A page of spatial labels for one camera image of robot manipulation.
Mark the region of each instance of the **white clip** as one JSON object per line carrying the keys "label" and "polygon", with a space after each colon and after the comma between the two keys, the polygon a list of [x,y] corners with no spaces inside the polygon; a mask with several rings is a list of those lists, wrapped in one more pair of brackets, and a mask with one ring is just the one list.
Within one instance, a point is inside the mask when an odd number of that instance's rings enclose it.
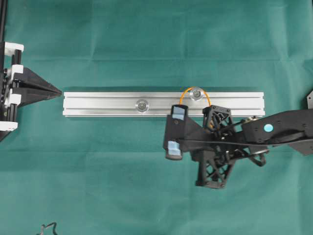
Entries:
{"label": "white clip", "polygon": [[20,94],[12,94],[12,92],[13,92],[13,90],[10,89],[10,93],[9,93],[7,99],[5,99],[5,102],[4,102],[5,106],[10,106],[10,104],[19,105],[21,103],[22,95],[20,95]]}
{"label": "white clip", "polygon": [[14,131],[18,123],[14,121],[0,121],[0,131]]}
{"label": "white clip", "polygon": [[24,45],[17,44],[17,43],[8,43],[5,42],[4,44],[4,54],[8,56],[12,56],[15,53],[15,50],[20,50],[21,52],[24,51]]}

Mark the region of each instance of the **white bracket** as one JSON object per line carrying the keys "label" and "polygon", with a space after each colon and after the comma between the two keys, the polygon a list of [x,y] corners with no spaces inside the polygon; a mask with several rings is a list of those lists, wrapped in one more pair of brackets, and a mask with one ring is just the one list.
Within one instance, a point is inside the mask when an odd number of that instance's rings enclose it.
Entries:
{"label": "white bracket", "polygon": [[4,54],[8,56],[12,56],[15,53],[15,50],[24,51],[24,45],[17,44],[17,43],[8,43],[5,42],[4,44]]}
{"label": "white bracket", "polygon": [[18,123],[14,121],[0,121],[0,131],[14,131]]}

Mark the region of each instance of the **black metal frame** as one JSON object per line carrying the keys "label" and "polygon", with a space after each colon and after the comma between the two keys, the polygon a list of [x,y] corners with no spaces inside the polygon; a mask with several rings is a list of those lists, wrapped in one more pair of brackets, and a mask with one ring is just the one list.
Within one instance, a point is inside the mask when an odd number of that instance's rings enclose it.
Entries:
{"label": "black metal frame", "polygon": [[[60,90],[52,84],[43,80],[32,70],[24,67],[23,73],[14,74],[13,81],[10,80],[7,74],[7,69],[4,68],[5,60],[5,18],[7,10],[7,0],[0,2],[0,121],[17,122],[18,107],[38,102],[41,100],[52,99],[62,94]],[[20,65],[22,61],[22,51],[16,49],[12,55],[11,65]],[[21,103],[5,105],[5,100],[8,98],[10,91],[12,94],[21,95]],[[0,141],[3,140],[10,132],[0,131]]]}

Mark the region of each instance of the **black wire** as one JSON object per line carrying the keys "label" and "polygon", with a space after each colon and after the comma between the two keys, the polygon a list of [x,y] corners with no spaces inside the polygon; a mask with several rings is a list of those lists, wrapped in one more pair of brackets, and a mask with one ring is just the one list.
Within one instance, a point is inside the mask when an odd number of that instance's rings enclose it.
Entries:
{"label": "black wire", "polygon": [[53,235],[58,235],[57,232],[55,231],[55,229],[57,227],[57,223],[56,222],[52,222],[52,223],[48,224],[47,226],[43,224],[42,227],[43,227],[43,229],[47,229],[47,228],[51,227],[52,225],[53,225],[53,228],[52,228]]}
{"label": "black wire", "polygon": [[313,138],[304,139],[304,140],[295,140],[295,141],[287,141],[281,143],[240,143],[240,142],[231,142],[231,141],[199,141],[199,140],[183,140],[178,139],[179,142],[198,142],[198,143],[216,143],[216,144],[232,144],[232,145],[242,145],[242,146],[279,146],[283,144],[291,144],[291,143],[303,143],[313,141]]}

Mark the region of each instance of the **screw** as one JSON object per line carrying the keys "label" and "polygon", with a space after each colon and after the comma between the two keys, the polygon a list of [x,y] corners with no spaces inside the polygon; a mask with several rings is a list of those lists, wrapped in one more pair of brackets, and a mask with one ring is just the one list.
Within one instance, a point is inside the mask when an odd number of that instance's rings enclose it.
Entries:
{"label": "screw", "polygon": [[194,90],[194,91],[192,92],[192,95],[193,95],[195,98],[198,98],[198,97],[200,97],[201,92],[200,92],[199,90]]}
{"label": "screw", "polygon": [[144,109],[146,109],[146,107],[147,107],[147,105],[146,105],[145,102],[140,102],[140,103],[138,104],[138,109],[144,110]]}

